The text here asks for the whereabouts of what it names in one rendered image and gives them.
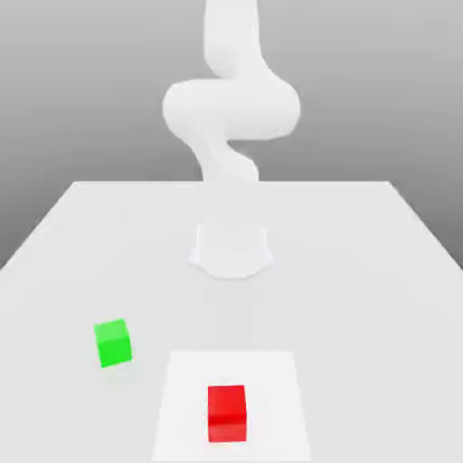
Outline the small green cube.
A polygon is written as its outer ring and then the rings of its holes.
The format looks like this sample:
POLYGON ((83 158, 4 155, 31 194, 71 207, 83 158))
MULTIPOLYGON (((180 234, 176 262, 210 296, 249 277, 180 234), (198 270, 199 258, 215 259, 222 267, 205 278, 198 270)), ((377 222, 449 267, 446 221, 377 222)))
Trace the small green cube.
POLYGON ((94 334, 102 368, 132 360, 130 335, 123 318, 96 324, 94 334))

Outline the small red cube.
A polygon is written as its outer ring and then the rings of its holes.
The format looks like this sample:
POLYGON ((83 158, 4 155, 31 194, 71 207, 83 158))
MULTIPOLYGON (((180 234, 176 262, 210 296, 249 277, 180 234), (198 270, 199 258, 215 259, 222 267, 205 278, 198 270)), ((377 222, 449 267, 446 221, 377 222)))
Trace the small red cube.
POLYGON ((247 440, 247 404, 245 387, 212 385, 207 390, 207 429, 211 443, 247 440))

